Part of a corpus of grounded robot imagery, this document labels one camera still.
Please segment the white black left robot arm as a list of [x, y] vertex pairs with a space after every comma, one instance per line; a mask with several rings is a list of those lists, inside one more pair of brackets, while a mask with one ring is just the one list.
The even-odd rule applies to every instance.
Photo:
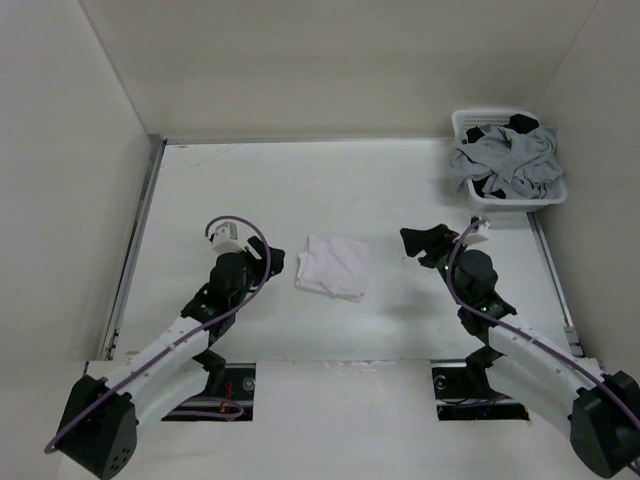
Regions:
[[96, 478], [112, 479], [145, 427], [196, 395], [219, 395], [224, 361], [211, 347], [284, 261], [283, 250], [257, 236], [219, 254], [208, 281], [157, 340], [110, 374], [84, 375], [73, 385], [46, 453], [59, 451]]

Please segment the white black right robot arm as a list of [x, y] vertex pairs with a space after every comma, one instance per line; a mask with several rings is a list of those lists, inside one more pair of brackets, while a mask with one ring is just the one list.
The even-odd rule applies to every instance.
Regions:
[[531, 408], [601, 478], [634, 470], [639, 459], [638, 382], [623, 371], [608, 374], [572, 356], [518, 317], [496, 291], [498, 274], [491, 257], [466, 242], [486, 224], [475, 217], [462, 233], [444, 224], [400, 231], [406, 255], [439, 273], [462, 326], [482, 343], [465, 360], [466, 388], [479, 396], [504, 395]]

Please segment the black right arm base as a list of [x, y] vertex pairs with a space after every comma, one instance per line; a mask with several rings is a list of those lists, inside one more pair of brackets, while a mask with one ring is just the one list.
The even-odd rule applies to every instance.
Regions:
[[487, 370], [501, 357], [482, 347], [464, 360], [436, 361], [431, 375], [440, 421], [529, 421], [528, 410], [489, 386]]

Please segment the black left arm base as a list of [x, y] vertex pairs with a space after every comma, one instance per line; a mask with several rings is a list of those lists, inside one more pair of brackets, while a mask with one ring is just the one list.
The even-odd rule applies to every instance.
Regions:
[[250, 422], [254, 414], [256, 365], [231, 364], [210, 373], [204, 390], [163, 418], [165, 422]]

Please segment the white tank top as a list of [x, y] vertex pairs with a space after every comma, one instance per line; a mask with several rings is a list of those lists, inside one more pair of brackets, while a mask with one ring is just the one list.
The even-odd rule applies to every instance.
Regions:
[[371, 262], [367, 243], [311, 234], [297, 258], [296, 288], [355, 303], [363, 300]]

